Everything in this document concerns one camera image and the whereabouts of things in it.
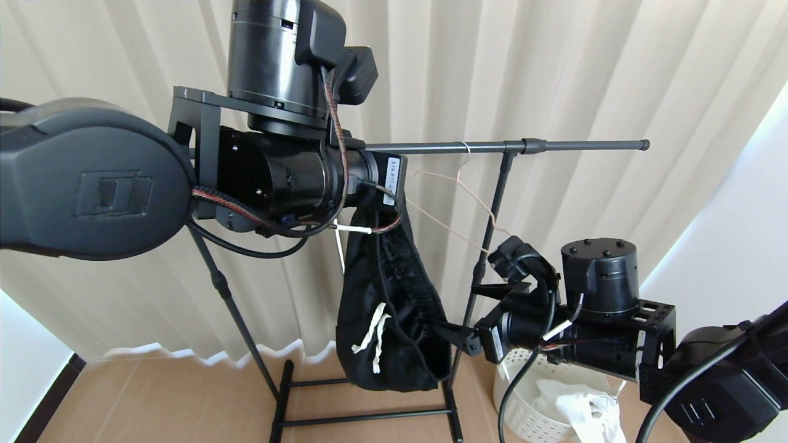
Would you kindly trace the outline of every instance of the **white cloth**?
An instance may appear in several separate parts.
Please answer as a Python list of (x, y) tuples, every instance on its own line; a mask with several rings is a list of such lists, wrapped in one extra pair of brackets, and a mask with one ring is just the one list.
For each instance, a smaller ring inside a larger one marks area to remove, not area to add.
[(533, 408), (550, 419), (569, 423), (581, 443), (626, 443), (619, 420), (619, 402), (586, 385), (537, 380), (541, 396)]
[(386, 308), (386, 303), (380, 303), (377, 305), (375, 309), (375, 313), (372, 314), (372, 321), (370, 321), (370, 328), (366, 331), (366, 335), (364, 339), (361, 341), (361, 344), (354, 344), (351, 346), (351, 350), (354, 354), (358, 354), (359, 352), (366, 349), (370, 343), (372, 342), (372, 335), (374, 334), (377, 338), (377, 346), (375, 346), (375, 358), (372, 360), (372, 373), (373, 374), (380, 374), (381, 373), (381, 354), (383, 353), (383, 326), (385, 325), (386, 319), (391, 318), (391, 315), (388, 315), (383, 312)]

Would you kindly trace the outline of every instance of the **white wall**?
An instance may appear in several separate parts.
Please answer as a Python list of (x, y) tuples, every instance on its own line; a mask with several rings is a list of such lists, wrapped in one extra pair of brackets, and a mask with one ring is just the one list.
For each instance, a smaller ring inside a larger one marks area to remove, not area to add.
[(14, 441), (71, 355), (0, 291), (0, 442)]
[[(754, 320), (788, 300), (788, 87), (734, 168), (641, 288), (675, 304), (678, 336)], [(785, 441), (788, 412), (750, 441)]]

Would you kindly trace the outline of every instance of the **laundry basket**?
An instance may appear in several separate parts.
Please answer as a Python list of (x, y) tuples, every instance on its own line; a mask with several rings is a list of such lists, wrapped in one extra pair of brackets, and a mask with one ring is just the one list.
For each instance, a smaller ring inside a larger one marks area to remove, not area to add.
[[(500, 401), (504, 398), (504, 393), (511, 384), (512, 378), (522, 369), (530, 355), (530, 351), (515, 349), (509, 352), (504, 361), (498, 365), (493, 387), (496, 409), (500, 408)], [(551, 364), (548, 363), (545, 356), (539, 356), (536, 363), (515, 387), (504, 413), (504, 423), (509, 426), (509, 429), (530, 443), (560, 443), (574, 436), (574, 430), (569, 423), (555, 421), (533, 409), (533, 401), (541, 395), (537, 380), (544, 378), (568, 385), (587, 385), (591, 389), (609, 393), (612, 396), (615, 396), (618, 391), (611, 389), (607, 377), (599, 372), (570, 364)]]

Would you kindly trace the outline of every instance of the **horizontal rod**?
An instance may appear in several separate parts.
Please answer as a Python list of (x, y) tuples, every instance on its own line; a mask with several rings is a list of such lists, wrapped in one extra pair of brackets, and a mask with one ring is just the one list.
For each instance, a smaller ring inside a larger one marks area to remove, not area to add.
[(321, 385), (339, 385), (342, 383), (349, 383), (346, 378), (332, 378), (330, 380), (307, 380), (305, 382), (290, 382), (288, 385), (291, 388), (298, 388), (301, 386), (321, 386)]
[(408, 412), (386, 412), (382, 414), (367, 414), (367, 415), (350, 415), (348, 417), (328, 417), (327, 419), (309, 419), (309, 420), (291, 420), (289, 422), (276, 423), (278, 426), (310, 426), (310, 425), (325, 425), (329, 423), (347, 423), (347, 422), (360, 422), (363, 420), (378, 420), (378, 419), (398, 419), (400, 417), (419, 417), (421, 415), (437, 415), (437, 414), (451, 414), (452, 410), (443, 409), (425, 409), (423, 411), (408, 411)]
[(511, 154), (538, 154), (545, 151), (645, 151), (648, 140), (622, 141), (561, 141), (548, 142), (540, 139), (506, 140), (502, 142), (440, 142), (440, 143), (372, 143), (368, 151), (389, 154), (489, 154), (495, 152)]

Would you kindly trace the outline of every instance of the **curtain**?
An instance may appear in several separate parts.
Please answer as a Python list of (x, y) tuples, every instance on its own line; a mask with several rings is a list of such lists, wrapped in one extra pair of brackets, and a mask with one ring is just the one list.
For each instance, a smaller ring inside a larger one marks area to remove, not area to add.
[[(646, 152), (515, 159), (499, 226), (560, 265), (572, 240), (638, 246), (643, 281), (695, 217), (788, 79), (788, 2), (334, 0), (348, 45), (374, 50), (380, 77), (343, 126), (370, 143), (630, 140)], [(229, 0), (3, 2), (0, 94), (41, 103), (89, 96), (165, 128), (172, 87), (225, 90)], [(223, 115), (245, 128), (245, 116)], [(465, 155), (410, 158), (454, 176)], [(500, 156), (475, 154), (463, 183), (492, 198)], [(424, 174), (408, 198), (474, 242), (486, 211)], [(452, 321), (478, 250), (410, 209), (417, 247)], [(288, 239), (235, 234), (281, 250)], [(494, 248), (506, 234), (496, 233)], [(298, 254), (256, 260), (210, 246), (256, 341), (307, 354), (333, 339), (342, 275), (331, 233)], [(496, 277), (488, 272), (486, 281)], [(186, 232), (144, 255), (80, 262), (0, 252), (0, 285), (70, 348), (94, 359), (158, 342), (206, 358), (246, 353)], [(477, 316), (490, 305), (480, 303)]]

